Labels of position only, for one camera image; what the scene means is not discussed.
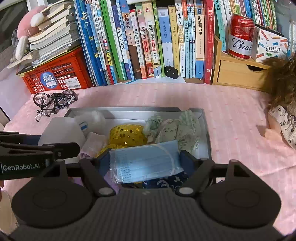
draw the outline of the packaged face mask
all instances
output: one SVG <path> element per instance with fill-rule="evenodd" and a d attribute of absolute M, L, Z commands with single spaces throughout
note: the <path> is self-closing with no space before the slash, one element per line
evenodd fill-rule
<path fill-rule="evenodd" d="M 133 183 L 168 177 L 183 171 L 176 140 L 110 151 L 114 183 Z"/>

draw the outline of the wooden drawer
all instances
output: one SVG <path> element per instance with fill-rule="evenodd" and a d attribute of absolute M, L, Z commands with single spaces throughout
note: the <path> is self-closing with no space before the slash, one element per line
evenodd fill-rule
<path fill-rule="evenodd" d="M 264 86 L 265 70 L 259 67 L 221 60 L 218 74 L 218 83 L 266 89 Z"/>

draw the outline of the ribbed black surface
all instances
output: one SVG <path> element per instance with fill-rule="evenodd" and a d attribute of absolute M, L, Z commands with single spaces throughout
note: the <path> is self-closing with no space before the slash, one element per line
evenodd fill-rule
<path fill-rule="evenodd" d="M 274 241 L 272 227 L 233 229 L 209 219 L 192 198 L 170 189 L 124 189 L 100 198 L 79 221 L 58 229 L 20 226 L 15 241 Z"/>

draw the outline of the green floral cloth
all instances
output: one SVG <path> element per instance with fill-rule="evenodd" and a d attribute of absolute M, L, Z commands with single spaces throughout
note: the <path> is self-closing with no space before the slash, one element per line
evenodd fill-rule
<path fill-rule="evenodd" d="M 163 121 L 160 116 L 152 116 L 146 121 L 143 134 L 149 143 L 177 140 L 179 151 L 187 150 L 191 153 L 193 148 L 198 147 L 201 128 L 196 116 L 187 110 L 182 112 L 179 119 Z"/>

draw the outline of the brown hair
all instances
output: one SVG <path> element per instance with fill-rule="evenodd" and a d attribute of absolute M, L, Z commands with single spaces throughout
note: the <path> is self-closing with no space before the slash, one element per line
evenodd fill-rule
<path fill-rule="evenodd" d="M 263 62 L 270 68 L 266 73 L 266 79 L 271 80 L 270 108 L 277 105 L 287 107 L 296 101 L 296 57 L 289 61 L 279 58 L 268 58 Z"/>

